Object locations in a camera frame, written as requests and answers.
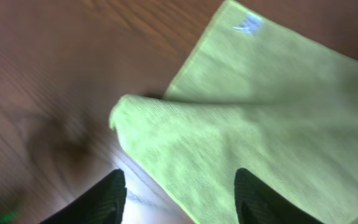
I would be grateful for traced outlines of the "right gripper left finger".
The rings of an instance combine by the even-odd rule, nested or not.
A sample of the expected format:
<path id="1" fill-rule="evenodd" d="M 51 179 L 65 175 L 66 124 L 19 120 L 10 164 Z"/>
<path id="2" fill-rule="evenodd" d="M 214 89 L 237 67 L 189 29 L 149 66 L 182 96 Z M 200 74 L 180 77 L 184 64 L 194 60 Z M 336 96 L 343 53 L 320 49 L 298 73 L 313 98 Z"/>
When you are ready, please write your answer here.
<path id="1" fill-rule="evenodd" d="M 124 171 L 115 169 L 42 224 L 121 224 L 126 196 Z"/>

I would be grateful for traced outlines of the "green microfiber cloth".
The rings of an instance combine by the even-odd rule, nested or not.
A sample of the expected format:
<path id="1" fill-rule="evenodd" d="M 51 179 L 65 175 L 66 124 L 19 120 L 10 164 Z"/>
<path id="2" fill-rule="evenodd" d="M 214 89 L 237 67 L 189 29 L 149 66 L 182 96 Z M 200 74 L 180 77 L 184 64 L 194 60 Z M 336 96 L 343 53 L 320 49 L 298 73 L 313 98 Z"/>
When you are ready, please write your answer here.
<path id="1" fill-rule="evenodd" d="M 123 96 L 121 147 L 196 223 L 236 223 L 246 168 L 323 223 L 358 222 L 358 61 L 225 1 L 161 99 Z"/>

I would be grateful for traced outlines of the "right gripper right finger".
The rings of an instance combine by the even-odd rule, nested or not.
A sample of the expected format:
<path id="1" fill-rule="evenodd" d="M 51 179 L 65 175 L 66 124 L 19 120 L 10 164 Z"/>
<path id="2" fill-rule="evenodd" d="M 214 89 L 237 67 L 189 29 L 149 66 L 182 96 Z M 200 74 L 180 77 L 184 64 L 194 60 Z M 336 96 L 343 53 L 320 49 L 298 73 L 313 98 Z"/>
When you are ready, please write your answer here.
<path id="1" fill-rule="evenodd" d="M 234 200 L 240 224 L 321 224 L 245 168 L 236 171 Z"/>

